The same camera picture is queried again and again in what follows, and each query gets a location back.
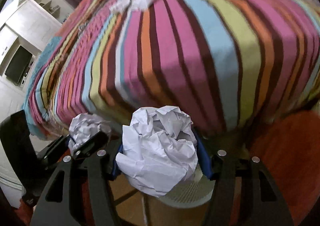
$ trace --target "striped bedspread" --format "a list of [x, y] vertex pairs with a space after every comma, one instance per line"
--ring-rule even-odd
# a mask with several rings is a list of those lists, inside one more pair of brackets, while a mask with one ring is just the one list
[[67, 133], [84, 112], [121, 130], [164, 105], [215, 134], [320, 93], [317, 0], [156, 0], [111, 14], [116, 1], [83, 0], [56, 34], [24, 105], [33, 134]]

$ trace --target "black metal frame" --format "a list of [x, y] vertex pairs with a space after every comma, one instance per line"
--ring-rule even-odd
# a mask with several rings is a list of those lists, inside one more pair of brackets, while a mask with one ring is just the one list
[[[32, 145], [28, 135], [24, 111], [11, 115], [1, 124], [2, 145], [26, 189], [24, 201], [30, 206], [38, 204], [31, 226], [86, 225], [78, 192], [79, 181], [83, 177], [88, 178], [96, 226], [133, 225], [119, 218], [108, 184], [117, 176], [115, 156], [122, 145], [121, 137], [110, 140], [100, 132], [90, 139], [90, 143], [80, 148], [83, 155], [57, 163], [67, 150], [68, 136], [58, 138], [36, 156], [34, 150], [30, 149]], [[105, 152], [98, 155], [101, 149]], [[242, 177], [241, 217], [238, 225], [293, 225], [288, 207], [262, 162], [215, 155], [212, 158], [212, 169], [216, 184], [203, 225], [228, 225], [237, 176]]]

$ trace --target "white cabinet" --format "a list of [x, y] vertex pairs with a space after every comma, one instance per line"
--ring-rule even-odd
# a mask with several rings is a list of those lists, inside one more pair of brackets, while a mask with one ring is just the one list
[[6, 25], [40, 51], [61, 27], [61, 23], [34, 0], [22, 4], [6, 21]]
[[18, 36], [7, 26], [0, 30], [0, 65], [17, 38]]

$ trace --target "crumpled paper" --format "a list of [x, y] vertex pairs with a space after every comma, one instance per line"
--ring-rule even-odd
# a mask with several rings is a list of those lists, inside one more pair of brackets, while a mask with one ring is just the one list
[[135, 111], [130, 126], [123, 126], [123, 154], [116, 156], [129, 183], [159, 197], [193, 177], [198, 157], [192, 124], [190, 116], [174, 106]]
[[68, 143], [71, 155], [99, 131], [109, 134], [111, 127], [108, 124], [109, 121], [96, 114], [79, 114], [73, 118], [69, 132], [74, 142], [70, 140]]

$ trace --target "wooden floor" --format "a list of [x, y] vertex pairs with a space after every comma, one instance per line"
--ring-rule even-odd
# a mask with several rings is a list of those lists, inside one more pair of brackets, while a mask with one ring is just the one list
[[[123, 174], [118, 176], [114, 182], [110, 182], [110, 186], [115, 199], [134, 189]], [[148, 197], [148, 202], [152, 226], [201, 225], [208, 206], [208, 203], [206, 203], [192, 209], [176, 209], [163, 204], [152, 196]], [[144, 225], [141, 192], [119, 204], [116, 209], [122, 219], [138, 226]]]

